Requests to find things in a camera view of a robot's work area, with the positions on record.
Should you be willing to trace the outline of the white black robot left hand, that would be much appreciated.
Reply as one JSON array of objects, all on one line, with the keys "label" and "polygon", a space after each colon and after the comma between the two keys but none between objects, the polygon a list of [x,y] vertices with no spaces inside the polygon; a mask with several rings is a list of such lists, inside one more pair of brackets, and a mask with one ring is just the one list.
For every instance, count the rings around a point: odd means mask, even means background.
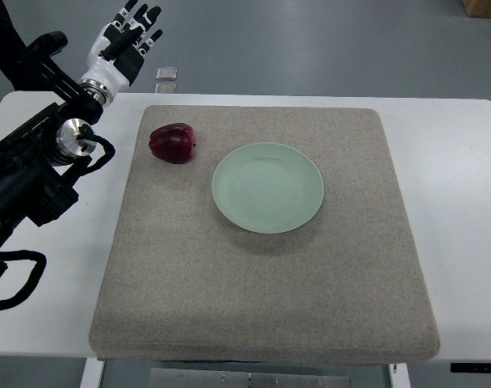
[{"label": "white black robot left hand", "polygon": [[109,106],[116,95],[136,80],[145,56],[162,36],[156,29],[162,9],[128,1],[104,26],[87,56],[87,72],[80,85],[101,106]]}]

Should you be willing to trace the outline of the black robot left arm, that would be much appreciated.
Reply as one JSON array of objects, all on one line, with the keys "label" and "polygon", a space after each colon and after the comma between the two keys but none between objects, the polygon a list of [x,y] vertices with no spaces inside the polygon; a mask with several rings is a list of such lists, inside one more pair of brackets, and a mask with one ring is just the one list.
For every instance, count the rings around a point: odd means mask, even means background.
[{"label": "black robot left arm", "polygon": [[52,91],[64,100],[37,113],[0,141],[0,247],[29,218],[37,226],[57,219],[78,200],[78,178],[103,166],[112,146],[95,163],[89,151],[99,142],[89,128],[110,100],[107,84],[85,78],[77,84],[52,60],[65,47],[62,32],[26,46],[0,1],[0,70],[19,91]]}]

